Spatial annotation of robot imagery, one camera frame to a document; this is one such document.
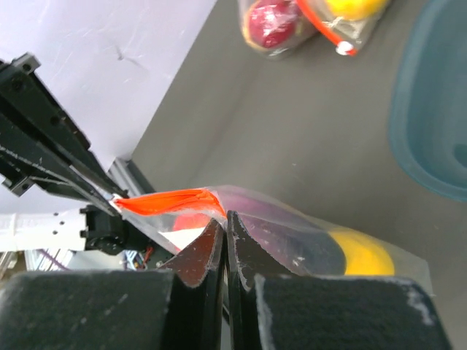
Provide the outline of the purple fake eggplant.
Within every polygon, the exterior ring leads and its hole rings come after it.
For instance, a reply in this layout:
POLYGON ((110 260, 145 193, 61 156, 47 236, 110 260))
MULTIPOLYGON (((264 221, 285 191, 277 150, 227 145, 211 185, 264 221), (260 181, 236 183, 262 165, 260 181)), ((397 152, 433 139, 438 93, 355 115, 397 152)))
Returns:
POLYGON ((222 202, 225 209, 238 213, 250 236, 291 272, 300 276, 344 274, 342 249, 307 215, 256 192, 227 192, 222 202))

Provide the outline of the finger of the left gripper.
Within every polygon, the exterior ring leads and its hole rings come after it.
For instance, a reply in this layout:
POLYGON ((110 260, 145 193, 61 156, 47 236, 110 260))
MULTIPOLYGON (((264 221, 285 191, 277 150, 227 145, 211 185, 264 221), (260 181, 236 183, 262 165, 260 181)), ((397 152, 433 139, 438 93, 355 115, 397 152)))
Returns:
POLYGON ((60 114, 46 131, 22 117, 1 114, 1 174, 4 186, 23 195, 37 185, 51 195, 87 201, 109 215, 119 212, 104 193, 123 190, 106 174, 72 120, 60 114))
MULTIPOLYGON (((11 62, 1 62, 1 114, 22 117, 46 131, 45 123, 52 117, 70 116, 36 75, 39 66, 39 61, 29 52, 11 62)), ((119 196, 125 198, 127 195, 123 190, 119 196)))

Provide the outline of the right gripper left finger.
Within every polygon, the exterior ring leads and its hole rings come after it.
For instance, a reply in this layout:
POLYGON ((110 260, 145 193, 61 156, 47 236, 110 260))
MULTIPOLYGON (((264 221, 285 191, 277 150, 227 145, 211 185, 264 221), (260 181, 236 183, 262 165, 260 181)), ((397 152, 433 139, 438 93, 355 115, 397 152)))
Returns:
POLYGON ((18 274, 1 291, 1 347, 218 349, 224 238, 211 221, 151 271, 18 274))

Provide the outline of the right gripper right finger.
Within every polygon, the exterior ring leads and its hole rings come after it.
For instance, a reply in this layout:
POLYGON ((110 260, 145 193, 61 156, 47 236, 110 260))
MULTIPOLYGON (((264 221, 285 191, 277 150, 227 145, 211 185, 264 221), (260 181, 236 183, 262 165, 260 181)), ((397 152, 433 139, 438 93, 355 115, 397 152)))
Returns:
POLYGON ((430 297, 398 277, 297 276, 227 221, 235 349, 450 349, 430 297))

